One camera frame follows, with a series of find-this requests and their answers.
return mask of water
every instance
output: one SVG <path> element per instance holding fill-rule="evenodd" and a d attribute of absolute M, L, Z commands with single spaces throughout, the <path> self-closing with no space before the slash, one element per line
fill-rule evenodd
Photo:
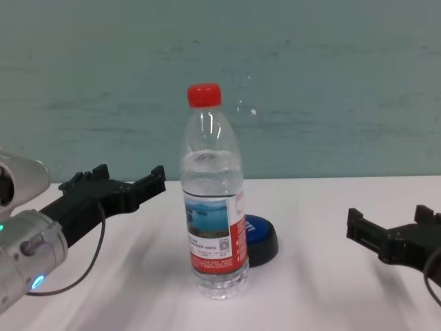
<path fill-rule="evenodd" d="M 181 161 L 181 183 L 189 194 L 202 197 L 231 197 L 243 187 L 240 157 L 229 151 L 200 150 Z M 205 274 L 193 269 L 199 291 L 206 297 L 226 299 L 245 286 L 248 260 L 229 274 Z"/>

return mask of lake image on label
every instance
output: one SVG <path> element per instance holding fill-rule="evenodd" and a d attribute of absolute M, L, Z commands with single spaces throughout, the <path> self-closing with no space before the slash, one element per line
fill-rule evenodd
<path fill-rule="evenodd" d="M 188 231 L 200 238 L 222 238 L 229 236 L 226 200 L 185 200 Z"/>

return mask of red bottle cap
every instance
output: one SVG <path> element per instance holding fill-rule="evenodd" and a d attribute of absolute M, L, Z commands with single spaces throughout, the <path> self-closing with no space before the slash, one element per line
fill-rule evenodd
<path fill-rule="evenodd" d="M 192 85 L 188 88 L 187 98 L 190 107 L 216 107 L 222 103 L 221 88 L 216 83 Z"/>

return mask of blue button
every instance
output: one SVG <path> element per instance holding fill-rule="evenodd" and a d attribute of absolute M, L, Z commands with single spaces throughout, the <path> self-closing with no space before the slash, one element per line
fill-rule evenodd
<path fill-rule="evenodd" d="M 254 215 L 245 215 L 247 222 L 247 244 L 260 243 L 268 237 L 269 224 L 266 219 Z"/>

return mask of black cable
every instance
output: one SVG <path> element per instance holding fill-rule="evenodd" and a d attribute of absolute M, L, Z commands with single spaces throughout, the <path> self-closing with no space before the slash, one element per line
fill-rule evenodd
<path fill-rule="evenodd" d="M 433 265 L 436 262 L 436 259 L 441 256 L 441 247 L 438 248 L 427 260 L 426 264 L 424 265 L 424 269 L 422 271 L 423 277 L 424 277 L 424 284 L 426 284 L 426 288 L 429 291 L 430 295 L 432 296 L 433 300 L 441 307 L 441 299 L 438 298 L 438 296 L 433 291 L 433 288 L 431 287 L 429 283 L 429 273 L 433 267 Z"/>
<path fill-rule="evenodd" d="M 78 278 L 74 283 L 70 284 L 69 286 L 66 286 L 65 288 L 61 288 L 60 290 L 50 291 L 50 292 L 28 292 L 26 295 L 29 295 L 31 297 L 48 297 L 50 295 L 61 294 L 80 284 L 80 282 L 82 282 L 84 278 L 86 278 L 89 275 L 90 270 L 92 270 L 96 262 L 96 259 L 98 258 L 99 251 L 101 250 L 101 246 L 103 245 L 104 234 L 105 234 L 105 214 L 103 207 L 101 205 L 99 207 L 101 211 L 101 234 L 98 240 L 98 245 L 96 247 L 94 257 L 92 258 L 92 262 L 90 262 L 89 267 L 83 273 L 83 275 L 80 278 Z"/>

